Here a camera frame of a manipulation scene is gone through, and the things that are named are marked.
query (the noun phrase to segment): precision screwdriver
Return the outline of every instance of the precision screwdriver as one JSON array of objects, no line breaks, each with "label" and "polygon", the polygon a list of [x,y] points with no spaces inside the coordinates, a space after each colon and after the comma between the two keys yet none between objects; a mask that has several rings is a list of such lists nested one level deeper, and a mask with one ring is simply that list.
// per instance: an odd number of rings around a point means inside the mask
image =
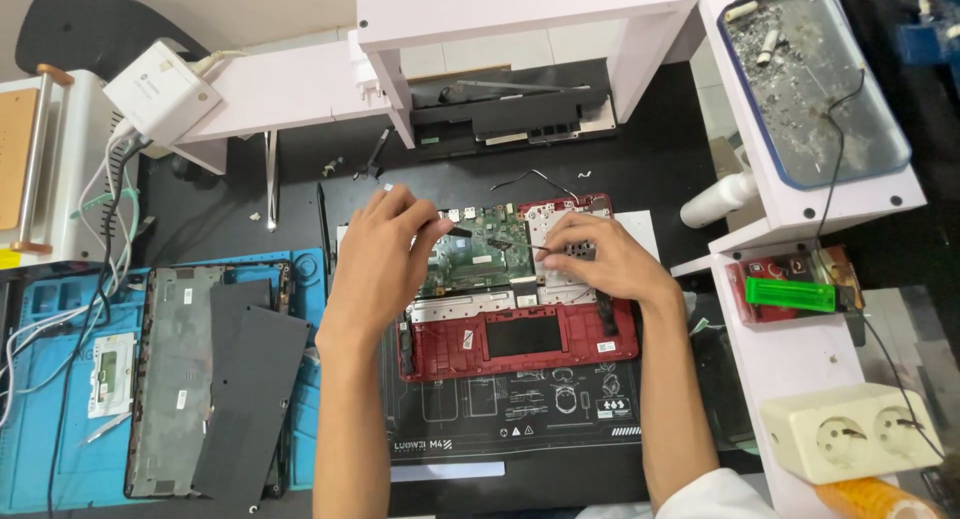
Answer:
[{"label": "precision screwdriver", "polygon": [[479,233],[474,233],[470,230],[461,229],[457,227],[454,227],[452,230],[450,230],[450,232],[448,232],[448,235],[452,235],[453,237],[465,237],[467,239],[470,239],[472,237],[479,237],[481,239],[486,239],[487,241],[496,241],[498,243],[504,243],[504,244],[510,244],[510,245],[520,245],[522,247],[529,247],[531,249],[540,249],[541,251],[550,252],[550,250],[547,249],[546,247],[541,247],[539,245],[529,245],[527,243],[520,243],[517,241],[508,241],[506,239],[497,239],[495,237],[487,237],[486,235],[481,235]]}]

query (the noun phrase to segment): chair backrest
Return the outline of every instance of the chair backrest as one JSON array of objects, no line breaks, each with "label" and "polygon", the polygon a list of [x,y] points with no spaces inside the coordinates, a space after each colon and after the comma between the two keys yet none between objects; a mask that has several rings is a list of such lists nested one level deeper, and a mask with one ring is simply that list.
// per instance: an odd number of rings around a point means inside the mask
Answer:
[{"label": "chair backrest", "polygon": [[29,74],[49,63],[65,71],[85,69],[109,82],[161,38],[186,48],[187,60],[210,55],[190,35],[134,0],[33,0],[14,57]]}]

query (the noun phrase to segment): right hand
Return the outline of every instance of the right hand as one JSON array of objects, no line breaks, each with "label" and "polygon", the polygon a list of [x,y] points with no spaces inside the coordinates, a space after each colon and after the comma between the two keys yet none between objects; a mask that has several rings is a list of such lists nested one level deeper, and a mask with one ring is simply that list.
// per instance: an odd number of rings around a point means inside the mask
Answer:
[{"label": "right hand", "polygon": [[[596,245],[593,262],[564,254],[571,243],[589,241]],[[546,235],[536,261],[550,270],[574,275],[607,294],[640,305],[681,295],[677,281],[666,269],[613,219],[570,212],[559,219]]]}]

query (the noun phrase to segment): electrical outlet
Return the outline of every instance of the electrical outlet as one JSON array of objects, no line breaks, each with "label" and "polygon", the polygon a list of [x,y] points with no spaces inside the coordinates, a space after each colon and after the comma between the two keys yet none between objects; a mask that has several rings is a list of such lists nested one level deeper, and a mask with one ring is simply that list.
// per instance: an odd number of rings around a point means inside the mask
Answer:
[{"label": "electrical outlet", "polygon": [[[923,433],[943,450],[927,406],[907,391]],[[763,402],[776,462],[811,483],[881,476],[940,464],[898,388],[860,383]]]}]

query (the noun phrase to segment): green circuit board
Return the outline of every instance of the green circuit board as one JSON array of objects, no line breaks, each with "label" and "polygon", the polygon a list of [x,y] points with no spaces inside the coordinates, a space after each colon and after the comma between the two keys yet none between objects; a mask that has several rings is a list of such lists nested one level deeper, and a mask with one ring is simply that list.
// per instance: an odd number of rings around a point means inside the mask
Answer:
[{"label": "green circuit board", "polygon": [[[474,234],[530,243],[527,222],[516,210],[513,204],[505,204],[450,209],[441,214]],[[505,286],[510,279],[532,275],[534,264],[529,247],[511,245],[501,250],[482,237],[445,235],[433,247],[418,297],[435,298],[473,288]]]}]

